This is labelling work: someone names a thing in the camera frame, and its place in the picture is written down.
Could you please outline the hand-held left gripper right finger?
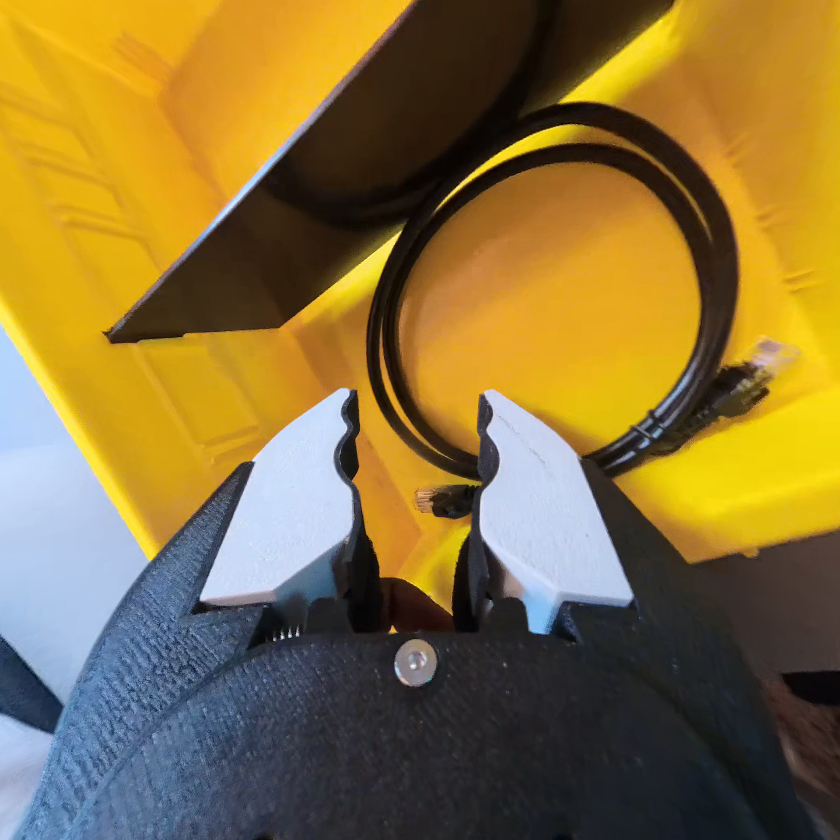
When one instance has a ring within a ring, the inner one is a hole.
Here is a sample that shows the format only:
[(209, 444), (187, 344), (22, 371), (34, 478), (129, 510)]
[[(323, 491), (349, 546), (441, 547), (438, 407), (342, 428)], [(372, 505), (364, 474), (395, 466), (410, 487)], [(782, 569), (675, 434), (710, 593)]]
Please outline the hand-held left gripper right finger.
[(480, 485), (455, 569), (460, 632), (511, 623), (573, 636), (572, 605), (628, 608), (634, 593), (579, 456), (498, 391), (479, 398)]

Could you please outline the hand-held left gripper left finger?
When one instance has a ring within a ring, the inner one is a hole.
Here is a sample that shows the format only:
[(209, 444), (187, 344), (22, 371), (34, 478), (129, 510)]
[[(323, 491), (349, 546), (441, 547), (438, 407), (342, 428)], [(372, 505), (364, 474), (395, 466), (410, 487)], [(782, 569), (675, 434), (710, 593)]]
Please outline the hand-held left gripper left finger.
[(267, 606), (303, 625), (318, 600), (352, 629), (380, 629), (382, 588), (361, 494), (358, 395), (339, 388), (282, 428), (250, 462), (199, 602)]

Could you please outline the person's left hand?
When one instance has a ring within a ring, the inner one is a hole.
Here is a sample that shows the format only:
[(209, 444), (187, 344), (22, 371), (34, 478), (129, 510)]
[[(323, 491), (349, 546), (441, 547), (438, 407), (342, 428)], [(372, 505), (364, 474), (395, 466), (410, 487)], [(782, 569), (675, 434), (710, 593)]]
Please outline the person's left hand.
[(382, 609), (379, 630), (399, 634), (451, 633), (454, 619), (414, 584), (394, 578), (380, 579)]

